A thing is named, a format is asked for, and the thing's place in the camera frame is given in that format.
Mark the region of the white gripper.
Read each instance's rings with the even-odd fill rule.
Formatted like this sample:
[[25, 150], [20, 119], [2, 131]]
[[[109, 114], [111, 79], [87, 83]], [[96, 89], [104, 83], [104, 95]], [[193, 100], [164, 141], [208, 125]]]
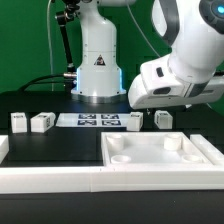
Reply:
[[133, 80], [128, 100], [133, 109], [162, 108], [210, 103], [224, 94], [224, 76], [213, 77], [207, 85], [188, 84], [167, 67], [168, 57], [145, 62]]

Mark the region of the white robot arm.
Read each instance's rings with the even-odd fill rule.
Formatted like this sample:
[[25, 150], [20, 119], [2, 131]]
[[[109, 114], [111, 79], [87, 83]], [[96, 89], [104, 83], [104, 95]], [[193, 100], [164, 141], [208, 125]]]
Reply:
[[77, 17], [82, 30], [82, 63], [73, 96], [109, 102], [128, 96], [134, 109], [214, 102], [224, 95], [224, 0], [154, 0], [152, 23], [171, 52], [140, 66], [130, 89], [122, 89], [116, 63], [116, 28], [100, 6], [128, 6], [136, 0], [62, 0], [67, 21]]

